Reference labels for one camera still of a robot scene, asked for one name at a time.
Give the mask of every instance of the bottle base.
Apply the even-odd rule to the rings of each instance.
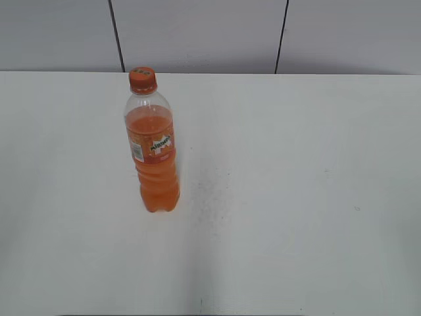
[[[177,188],[175,194],[169,193],[159,196],[151,196],[142,192],[140,188],[140,196],[145,204],[146,210],[150,213],[156,212],[171,212],[177,206],[180,198],[180,189]]]

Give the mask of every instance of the bottle label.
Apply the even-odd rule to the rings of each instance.
[[[132,156],[148,165],[161,163],[175,154],[174,127],[171,124],[157,134],[137,134],[127,129]]]

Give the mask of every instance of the panel seam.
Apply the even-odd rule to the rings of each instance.
[[[279,38],[278,56],[276,57],[276,66],[275,66],[275,73],[274,74],[276,74],[278,72],[278,65],[279,65],[279,59],[280,59],[280,55],[281,55],[282,40],[284,38],[285,22],[287,20],[288,7],[289,7],[289,0],[287,0],[287,3],[285,5],[284,21],[282,23],[281,36]]]
[[[108,6],[109,6],[109,9],[110,9],[112,28],[114,28],[114,37],[116,39],[118,57],[120,59],[121,70],[122,70],[122,72],[126,72],[126,67],[124,66],[123,54],[121,52],[120,39],[118,38],[116,19],[114,17],[114,9],[112,8],[111,0],[108,0]]]

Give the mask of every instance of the orange soda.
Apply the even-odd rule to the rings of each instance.
[[[133,94],[124,118],[140,193],[148,211],[171,211],[180,196],[171,108],[151,68],[133,69],[129,81]]]

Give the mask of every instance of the white wall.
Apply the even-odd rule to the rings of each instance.
[[[278,73],[421,74],[420,0],[291,0]]]
[[[286,0],[112,0],[126,70],[274,73]],[[278,73],[421,74],[420,0],[291,0]],[[107,0],[0,0],[0,70],[122,71]]]
[[[114,0],[126,70],[273,73],[286,0]]]
[[[0,70],[121,69],[104,0],[2,0],[0,45]]]

